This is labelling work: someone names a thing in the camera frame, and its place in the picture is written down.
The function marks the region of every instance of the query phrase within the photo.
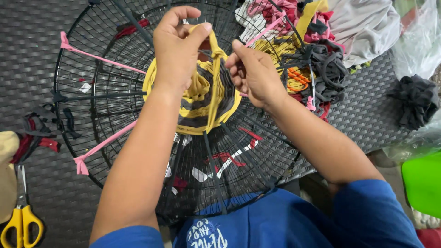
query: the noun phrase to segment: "beige fabric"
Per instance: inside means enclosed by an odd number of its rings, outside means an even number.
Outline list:
[[[9,161],[19,145],[20,140],[14,132],[0,132],[0,223],[9,220],[17,200],[17,177]]]

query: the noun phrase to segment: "green plastic container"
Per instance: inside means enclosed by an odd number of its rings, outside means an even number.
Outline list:
[[[410,205],[441,218],[441,152],[407,161],[401,171]]]

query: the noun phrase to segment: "hand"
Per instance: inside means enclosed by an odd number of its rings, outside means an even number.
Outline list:
[[[288,95],[271,57],[264,52],[246,48],[240,41],[232,43],[234,53],[225,67],[230,69],[236,89],[248,94],[254,106],[267,108]]]
[[[198,48],[208,37],[212,26],[202,23],[191,34],[193,25],[179,21],[197,18],[201,12],[190,6],[179,6],[165,13],[153,33],[153,44],[157,63],[156,87],[174,90],[179,96],[190,87],[191,76],[196,70]]]

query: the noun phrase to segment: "scissors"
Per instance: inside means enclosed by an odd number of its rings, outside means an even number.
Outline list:
[[[25,167],[22,165],[18,166],[17,181],[17,206],[12,212],[11,220],[1,233],[0,241],[4,248],[13,248],[6,239],[6,232],[11,228],[15,228],[17,232],[17,248],[22,248],[23,245],[25,248],[32,248],[40,241],[44,226],[41,220],[32,213],[30,206],[27,204]],[[38,226],[38,236],[30,244],[29,225],[32,222],[35,222]]]

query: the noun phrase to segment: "clear plastic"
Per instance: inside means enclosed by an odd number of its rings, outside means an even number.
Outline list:
[[[395,74],[398,79],[415,74],[429,79],[441,63],[441,19],[437,0],[426,0],[405,28],[392,47]]]
[[[414,130],[403,141],[383,148],[386,156],[396,162],[421,158],[441,150],[441,110],[432,120],[418,130]]]

